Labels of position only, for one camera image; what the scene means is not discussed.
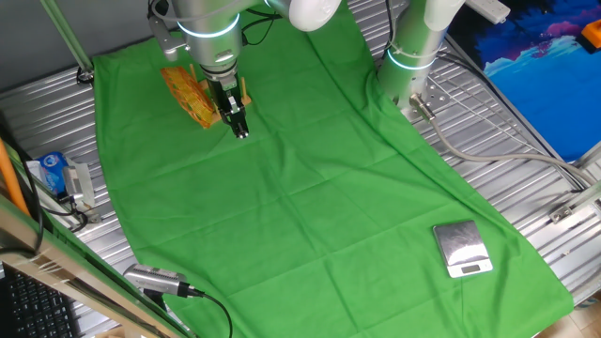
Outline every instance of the green cloth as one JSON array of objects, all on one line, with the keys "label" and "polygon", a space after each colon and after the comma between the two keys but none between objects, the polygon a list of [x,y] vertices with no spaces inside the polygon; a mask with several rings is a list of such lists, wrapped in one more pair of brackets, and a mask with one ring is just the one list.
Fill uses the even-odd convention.
[{"label": "green cloth", "polygon": [[[531,244],[383,95],[343,7],[243,49],[244,141],[169,93],[159,70],[187,67],[185,51],[168,63],[152,39],[95,58],[100,160],[136,257],[220,300],[237,338],[529,338],[568,314]],[[452,279],[432,228],[465,220],[494,270]],[[200,336],[227,336],[209,300],[167,303]]]}]

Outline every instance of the orange pole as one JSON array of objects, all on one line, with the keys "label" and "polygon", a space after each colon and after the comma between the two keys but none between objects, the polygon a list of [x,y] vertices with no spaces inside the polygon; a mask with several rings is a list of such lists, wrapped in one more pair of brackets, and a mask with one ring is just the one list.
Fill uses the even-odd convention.
[{"label": "orange pole", "polygon": [[17,206],[27,216],[31,216],[29,214],[29,210],[27,209],[25,199],[23,198],[21,187],[19,187],[19,180],[17,179],[15,168],[12,167],[12,162],[10,162],[10,157],[8,156],[7,148],[4,146],[4,142],[2,142],[2,139],[0,139],[0,171],[2,172],[4,180],[7,183],[8,194],[10,195],[12,203],[14,203],[15,206]]}]

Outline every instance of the green pole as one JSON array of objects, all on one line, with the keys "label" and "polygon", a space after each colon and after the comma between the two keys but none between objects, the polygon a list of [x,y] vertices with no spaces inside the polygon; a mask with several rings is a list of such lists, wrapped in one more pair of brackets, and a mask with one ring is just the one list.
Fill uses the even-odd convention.
[{"label": "green pole", "polygon": [[44,6],[44,9],[46,9],[50,19],[53,21],[58,33],[60,33],[65,43],[67,43],[67,47],[69,47],[71,50],[71,53],[75,57],[79,67],[82,68],[82,72],[93,72],[94,66],[92,65],[92,62],[85,54],[84,48],[79,43],[77,37],[75,37],[73,30],[69,26],[67,19],[65,19],[63,12],[60,10],[56,2],[54,0],[40,0],[40,2]]}]

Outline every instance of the hose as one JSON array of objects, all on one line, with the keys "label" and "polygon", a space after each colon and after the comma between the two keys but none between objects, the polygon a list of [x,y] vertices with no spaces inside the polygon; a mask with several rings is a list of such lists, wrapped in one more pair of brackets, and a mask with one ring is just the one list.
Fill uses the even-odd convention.
[{"label": "hose", "polygon": [[430,124],[432,124],[432,128],[439,136],[440,141],[451,151],[455,156],[462,158],[468,161],[508,161],[508,160],[516,160],[516,159],[525,159],[525,160],[537,160],[537,161],[545,161],[547,163],[555,164],[561,166],[561,168],[573,173],[584,179],[591,186],[596,183],[596,181],[585,174],[582,170],[578,169],[574,165],[568,164],[564,161],[560,161],[557,159],[553,159],[552,157],[539,155],[539,154],[506,154],[506,155],[498,155],[498,156],[474,156],[470,154],[463,153],[457,150],[455,147],[449,143],[446,137],[442,134],[440,130],[440,126],[437,123],[436,119],[432,118],[430,120]]},{"label": "hose", "polygon": [[15,168],[12,166],[12,162],[8,156],[7,148],[4,146],[2,139],[0,139],[0,171],[2,171],[4,180],[7,183],[8,194],[10,195],[10,200],[12,203],[14,203],[14,205],[17,206],[25,215],[31,217],[29,209],[27,209],[25,199],[23,198],[21,187],[19,187],[19,180],[17,179]]}]

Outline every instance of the metal floor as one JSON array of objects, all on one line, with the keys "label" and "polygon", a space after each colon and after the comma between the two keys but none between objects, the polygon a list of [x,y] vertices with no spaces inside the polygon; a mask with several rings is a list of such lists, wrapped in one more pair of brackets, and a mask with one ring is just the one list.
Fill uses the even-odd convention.
[{"label": "metal floor", "polygon": [[[372,55],[378,58],[388,37],[383,0],[351,0],[348,5]],[[397,4],[394,8],[398,12],[402,6]],[[123,272],[136,260],[106,191],[96,146],[93,89],[76,84],[75,72],[76,69],[63,71],[0,94],[0,110],[32,157],[58,150],[76,162],[88,164],[102,223],[86,228],[78,237]],[[537,141],[540,136],[528,132],[532,127],[494,100],[470,73],[439,60],[430,76],[435,82],[431,84],[432,93],[436,94],[430,98],[432,108],[443,131],[459,149],[486,155],[542,149]],[[560,172],[538,161],[461,161],[447,153],[420,117],[408,115],[408,119],[441,157],[531,242],[573,293],[575,302],[601,287],[601,219],[588,207],[565,222],[555,224],[548,217],[574,196],[573,187]],[[595,178],[601,179],[601,157],[595,155],[598,154],[591,154],[584,163]],[[75,308],[85,336],[116,325],[81,303],[76,303]]]}]

